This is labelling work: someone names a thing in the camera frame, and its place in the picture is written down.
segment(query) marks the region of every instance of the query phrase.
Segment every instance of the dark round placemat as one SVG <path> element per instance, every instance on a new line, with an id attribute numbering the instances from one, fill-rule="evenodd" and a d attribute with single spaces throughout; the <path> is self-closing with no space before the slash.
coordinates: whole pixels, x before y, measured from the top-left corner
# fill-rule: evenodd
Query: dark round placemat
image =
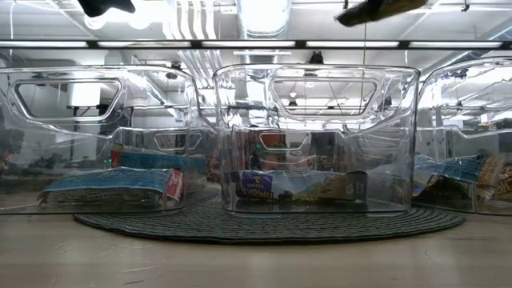
<path id="1" fill-rule="evenodd" d="M 405 237 L 455 227 L 464 217 L 430 208 L 386 214 L 282 214 L 233 216 L 220 197 L 175 212 L 79 214 L 89 226 L 143 238 L 171 241 L 243 243 L 354 242 Z"/>

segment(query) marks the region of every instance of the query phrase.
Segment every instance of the wooden table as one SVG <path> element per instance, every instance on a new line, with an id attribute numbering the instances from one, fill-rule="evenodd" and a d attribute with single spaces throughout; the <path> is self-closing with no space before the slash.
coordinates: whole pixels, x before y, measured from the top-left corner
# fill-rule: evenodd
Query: wooden table
<path id="1" fill-rule="evenodd" d="M 0 217 L 1 288 L 512 286 L 512 218 L 414 238 L 214 246 L 129 238 L 62 215 Z"/>

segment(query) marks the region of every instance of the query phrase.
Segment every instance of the fluorescent light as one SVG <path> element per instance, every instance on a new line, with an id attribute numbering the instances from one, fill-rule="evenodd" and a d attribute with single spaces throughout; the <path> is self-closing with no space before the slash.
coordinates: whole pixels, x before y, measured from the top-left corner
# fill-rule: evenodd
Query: fluorescent light
<path id="1" fill-rule="evenodd" d="M 105 48 L 122 48 L 122 47 L 145 47 L 145 48 L 158 48 L 158 47 L 190 47 L 190 42 L 184 41 L 164 41 L 164 42 L 146 42 L 146 41 L 100 41 L 100 47 Z"/>
<path id="2" fill-rule="evenodd" d="M 398 41 L 308 41 L 306 47 L 338 47 L 338 48 L 385 48 L 396 47 Z"/>
<path id="3" fill-rule="evenodd" d="M 205 41 L 203 47 L 293 47 L 295 41 L 242 40 L 242 41 Z"/>
<path id="4" fill-rule="evenodd" d="M 87 47 L 87 43 L 84 41 L 0 41 L 0 47 L 83 48 Z"/>
<path id="5" fill-rule="evenodd" d="M 411 48 L 498 48 L 502 42 L 411 42 Z"/>
<path id="6" fill-rule="evenodd" d="M 234 56 L 279 56 L 285 55 L 290 56 L 289 51 L 235 51 Z"/>

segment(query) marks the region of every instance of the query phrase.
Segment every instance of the red label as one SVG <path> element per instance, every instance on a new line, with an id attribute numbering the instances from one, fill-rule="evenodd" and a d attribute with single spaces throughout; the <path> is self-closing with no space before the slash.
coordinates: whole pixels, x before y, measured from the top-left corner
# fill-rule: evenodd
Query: red label
<path id="1" fill-rule="evenodd" d="M 183 173 L 180 170 L 172 169 L 167 179 L 167 196 L 178 201 L 182 199 Z"/>
<path id="2" fill-rule="evenodd" d="M 119 159 L 121 158 L 121 151 L 111 150 L 110 160 L 112 161 L 112 168 L 119 167 Z"/>

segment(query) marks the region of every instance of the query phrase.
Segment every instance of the clear plastic bin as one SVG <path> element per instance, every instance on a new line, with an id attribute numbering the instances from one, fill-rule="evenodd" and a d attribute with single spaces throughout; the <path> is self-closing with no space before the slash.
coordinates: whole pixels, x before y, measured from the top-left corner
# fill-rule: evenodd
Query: clear plastic bin
<path id="1" fill-rule="evenodd" d="M 413 202 L 512 214 L 511 79 L 512 58 L 463 62 L 428 77 L 418 104 Z"/>
<path id="2" fill-rule="evenodd" d="M 409 209 L 418 76 L 386 66 L 220 69 L 214 84 L 224 208 Z"/>
<path id="3" fill-rule="evenodd" d="M 169 210 L 207 189 L 213 129 L 188 74 L 0 70 L 0 214 Z"/>

